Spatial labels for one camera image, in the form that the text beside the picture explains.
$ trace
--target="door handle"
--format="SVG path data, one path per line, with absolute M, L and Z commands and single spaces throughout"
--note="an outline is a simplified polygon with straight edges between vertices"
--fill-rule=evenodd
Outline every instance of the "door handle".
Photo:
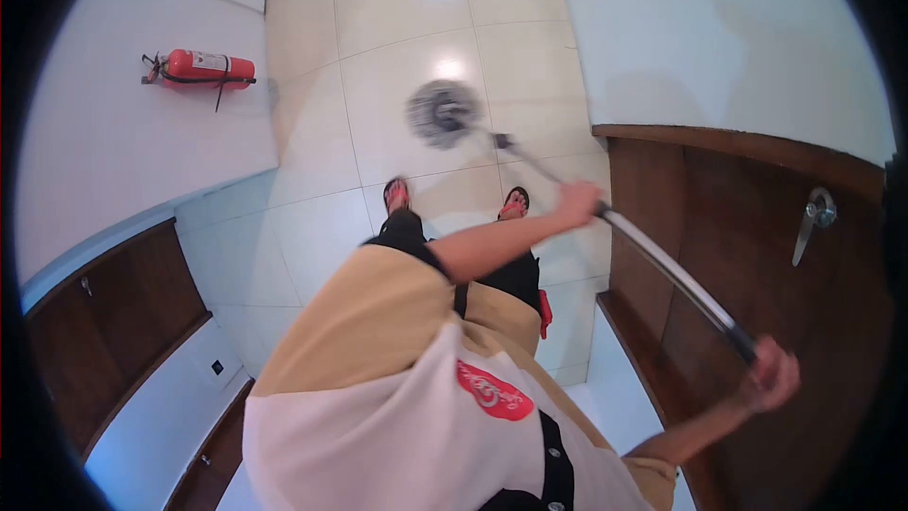
M 816 225 L 820 229 L 826 229 L 833 224 L 836 217 L 835 202 L 829 191 L 825 187 L 815 187 L 810 192 L 807 199 L 807 206 L 803 211 L 801 228 L 797 233 L 797 241 L 794 243 L 794 255 L 792 256 L 792 267 L 797 267 L 801 262 L 803 250 L 807 248 L 807 241 Z

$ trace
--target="fire extinguisher label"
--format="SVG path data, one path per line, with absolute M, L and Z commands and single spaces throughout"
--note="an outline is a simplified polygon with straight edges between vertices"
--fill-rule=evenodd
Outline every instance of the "fire extinguisher label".
M 221 54 L 210 54 L 205 51 L 192 51 L 192 66 L 206 70 L 230 71 L 230 57 Z

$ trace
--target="flip-flop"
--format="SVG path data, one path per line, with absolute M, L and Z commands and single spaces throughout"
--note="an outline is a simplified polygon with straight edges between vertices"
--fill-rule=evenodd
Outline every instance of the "flip-flop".
M 391 196 L 392 185 L 398 180 L 402 182 L 403 191 L 406 195 L 406 198 L 404 198 L 403 200 L 403 207 L 406 210 L 410 209 L 410 186 L 407 185 L 407 180 L 403 176 L 394 176 L 388 181 L 387 184 L 385 184 L 385 189 L 382 192 L 382 199 L 384 199 L 385 201 L 385 211 L 388 211 L 388 197 Z
M 501 208 L 501 210 L 498 210 L 499 219 L 501 219 L 501 214 L 504 213 L 506 210 L 510 210 L 511 208 L 520 208 L 520 204 L 518 204 L 518 203 L 510 203 L 510 204 L 507 203 L 507 201 L 511 197 L 511 194 L 513 194 L 514 192 L 517 192 L 518 194 L 523 196 L 524 205 L 526 206 L 525 208 L 523 208 L 524 213 L 520 217 L 522 217 L 522 218 L 527 217 L 527 214 L 529 213 L 529 194 L 527 193 L 527 190 L 524 189 L 523 187 L 515 186 L 515 187 L 512 187 L 509 192 L 507 192 L 507 195 L 505 196 L 505 206 L 503 208 Z

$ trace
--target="metal mop handle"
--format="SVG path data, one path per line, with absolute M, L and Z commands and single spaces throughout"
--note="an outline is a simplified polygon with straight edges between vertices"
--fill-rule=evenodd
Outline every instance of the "metal mop handle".
M 533 167 L 542 176 L 558 184 L 562 183 L 559 177 L 552 174 L 548 169 L 524 153 L 520 147 L 511 142 L 507 135 L 493 134 L 492 136 L 495 139 L 497 148 L 507 150 L 523 159 L 524 162 Z M 734 323 L 732 316 L 722 308 L 716 299 L 710 296 L 707 290 L 700 286 L 697 280 L 690 276 L 684 267 L 681 267 L 674 258 L 662 250 L 662 247 L 655 244 L 646 233 L 631 223 L 628 218 L 621 215 L 618 211 L 612 210 L 606 202 L 599 201 L 599 205 L 593 215 L 621 231 L 653 266 L 658 268 L 678 289 L 684 292 L 685 296 L 703 312 L 704 316 L 728 338 L 734 352 L 743 359 L 744 363 L 750 365 L 754 362 L 756 358 L 754 338 L 748 335 L 741 326 Z

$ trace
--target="fire extinguisher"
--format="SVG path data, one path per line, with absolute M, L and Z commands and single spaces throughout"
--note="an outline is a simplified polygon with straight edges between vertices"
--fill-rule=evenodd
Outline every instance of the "fire extinguisher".
M 218 88 L 217 112 L 221 106 L 221 93 L 227 89 L 244 89 L 255 83 L 255 63 L 226 54 L 210 54 L 196 50 L 174 50 L 168 55 L 154 54 L 152 60 L 142 54 L 142 62 L 151 68 L 142 84 L 154 83 L 160 75 L 167 87 L 212 84 Z

